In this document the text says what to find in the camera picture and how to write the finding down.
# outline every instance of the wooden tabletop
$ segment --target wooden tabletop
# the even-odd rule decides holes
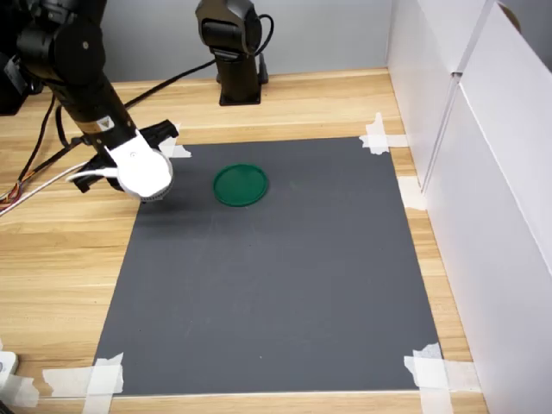
[[[155,85],[115,85],[123,102]],[[387,134],[404,133],[386,69],[271,77],[258,106],[220,107],[211,80],[185,80],[131,110],[146,127],[180,123],[181,144],[278,141],[358,136],[381,112]],[[30,97],[17,116],[0,117],[0,185],[9,189],[36,142],[48,92]],[[65,116],[68,136],[78,134]],[[36,162],[60,149],[53,119]],[[90,148],[72,151],[34,185],[88,160]],[[398,176],[414,176],[408,148],[392,148]],[[0,339],[20,357],[18,374],[35,378],[39,406],[18,412],[80,412],[82,400],[49,398],[45,368],[89,367],[104,326],[138,202],[105,183],[81,195],[52,185],[0,218]],[[407,209],[412,238],[430,298],[444,357],[470,361],[467,341],[427,212]],[[483,413],[477,393],[454,393],[456,413]],[[115,413],[420,413],[418,392],[302,393],[198,397],[114,397]]]

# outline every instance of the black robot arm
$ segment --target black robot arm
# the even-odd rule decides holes
[[[115,187],[146,201],[162,198],[173,181],[171,162],[140,134],[104,74],[99,25],[107,0],[16,1],[29,13],[17,39],[22,64],[52,89],[96,160],[116,166]]]
[[[262,24],[254,5],[249,0],[202,0],[196,16],[199,35],[215,55],[223,89],[220,104],[260,104],[268,75],[262,55],[257,73]]]

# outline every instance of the white tape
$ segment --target white tape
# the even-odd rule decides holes
[[[425,196],[417,182],[417,177],[398,177],[398,188],[403,204],[407,209],[427,210]]]
[[[451,392],[481,392],[472,362],[445,361],[439,344],[405,357],[405,367],[420,389],[423,414],[452,414]]]
[[[387,135],[383,124],[383,116],[376,114],[373,123],[366,126],[366,135],[360,137],[363,148],[370,148],[370,152],[382,155],[389,152],[389,147],[408,147],[406,135]]]
[[[0,340],[0,351],[3,349]],[[20,377],[12,373],[17,367],[16,355],[11,352],[2,352],[2,384],[0,386],[0,400],[6,405],[22,408],[34,408],[38,405],[40,396],[33,386],[32,378]]]
[[[86,398],[83,413],[106,414],[113,394],[122,392],[122,356],[98,359],[94,367],[45,369],[42,376],[52,387],[52,397]]]
[[[180,124],[174,125],[177,130],[180,130]],[[182,145],[176,145],[177,138],[167,138],[159,145],[159,150],[167,158],[191,158],[191,152],[186,151]]]
[[[6,405],[14,407],[36,407],[40,394],[33,386],[33,381],[35,381],[33,378],[10,375],[8,381],[0,390],[0,400]]]

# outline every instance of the black mount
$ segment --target black mount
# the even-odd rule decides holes
[[[215,55],[222,106],[260,104],[262,85],[268,83],[264,56],[256,52],[262,24],[249,0],[203,0],[196,10],[199,34]]]

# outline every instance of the white wall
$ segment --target white wall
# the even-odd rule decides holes
[[[112,81],[169,78],[212,59],[201,43],[198,0],[111,0],[103,19]],[[254,0],[276,31],[270,73],[386,65],[391,0]],[[214,76],[213,67],[197,75]]]

